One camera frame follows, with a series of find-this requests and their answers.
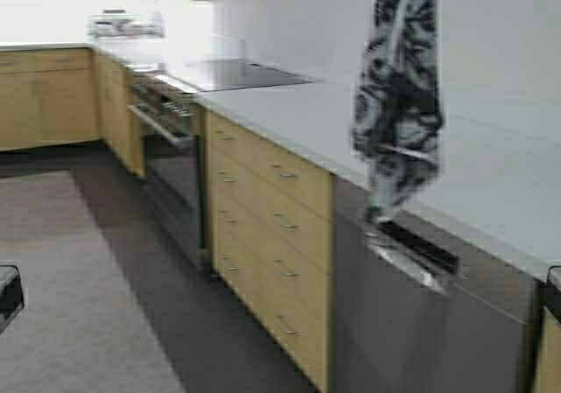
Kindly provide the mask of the robot base left corner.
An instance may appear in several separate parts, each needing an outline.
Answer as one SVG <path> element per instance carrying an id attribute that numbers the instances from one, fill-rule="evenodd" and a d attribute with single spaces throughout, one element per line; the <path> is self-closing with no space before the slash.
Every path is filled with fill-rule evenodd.
<path id="1" fill-rule="evenodd" d="M 25 292 L 17 266 L 1 266 L 0 333 L 3 333 L 25 307 Z"/>

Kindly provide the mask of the robot base right corner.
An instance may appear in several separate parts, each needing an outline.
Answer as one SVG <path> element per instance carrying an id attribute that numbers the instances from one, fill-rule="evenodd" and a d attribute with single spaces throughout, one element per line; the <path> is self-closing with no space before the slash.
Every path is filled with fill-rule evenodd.
<path id="1" fill-rule="evenodd" d="M 549 270 L 547 282 L 543 287 L 543 307 L 560 323 L 560 275 L 561 267 L 552 267 Z"/>

